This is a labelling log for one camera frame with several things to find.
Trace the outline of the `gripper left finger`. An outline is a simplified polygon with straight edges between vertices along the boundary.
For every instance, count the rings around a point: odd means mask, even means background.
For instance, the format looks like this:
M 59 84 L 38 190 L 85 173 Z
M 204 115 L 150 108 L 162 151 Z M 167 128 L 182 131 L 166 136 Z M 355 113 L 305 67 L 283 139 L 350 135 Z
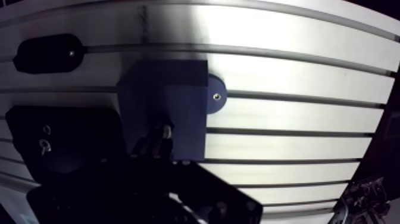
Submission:
M 40 223 L 155 223 L 163 207 L 163 127 L 135 145 L 29 191 Z

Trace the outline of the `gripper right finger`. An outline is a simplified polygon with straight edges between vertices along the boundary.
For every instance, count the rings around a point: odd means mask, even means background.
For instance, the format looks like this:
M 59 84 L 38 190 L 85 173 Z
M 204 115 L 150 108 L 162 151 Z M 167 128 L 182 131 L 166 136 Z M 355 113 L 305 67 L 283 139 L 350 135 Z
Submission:
M 260 223 L 259 202 L 198 164 L 204 149 L 205 127 L 175 130 L 171 123 L 161 125 L 163 191 L 176 194 L 209 223 Z

